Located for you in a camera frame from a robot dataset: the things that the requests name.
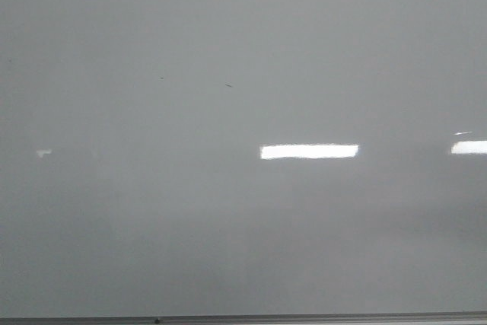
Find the grey aluminium whiteboard frame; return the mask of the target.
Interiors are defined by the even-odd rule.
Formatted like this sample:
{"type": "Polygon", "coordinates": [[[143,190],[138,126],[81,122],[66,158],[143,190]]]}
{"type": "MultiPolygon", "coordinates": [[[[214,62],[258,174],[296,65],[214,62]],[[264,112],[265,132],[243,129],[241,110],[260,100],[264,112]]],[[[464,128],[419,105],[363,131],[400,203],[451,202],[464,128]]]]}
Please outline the grey aluminium whiteboard frame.
{"type": "Polygon", "coordinates": [[[3,317],[2,324],[485,324],[485,311],[151,317],[3,317]]]}

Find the white glossy whiteboard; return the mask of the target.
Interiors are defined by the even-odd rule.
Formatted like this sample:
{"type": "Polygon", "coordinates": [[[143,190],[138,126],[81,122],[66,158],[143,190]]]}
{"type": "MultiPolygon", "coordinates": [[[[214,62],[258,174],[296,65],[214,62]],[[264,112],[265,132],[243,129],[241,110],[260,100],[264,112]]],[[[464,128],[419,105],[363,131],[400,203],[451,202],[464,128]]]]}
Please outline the white glossy whiteboard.
{"type": "Polygon", "coordinates": [[[3,317],[486,308],[486,0],[1,0],[3,317]]]}

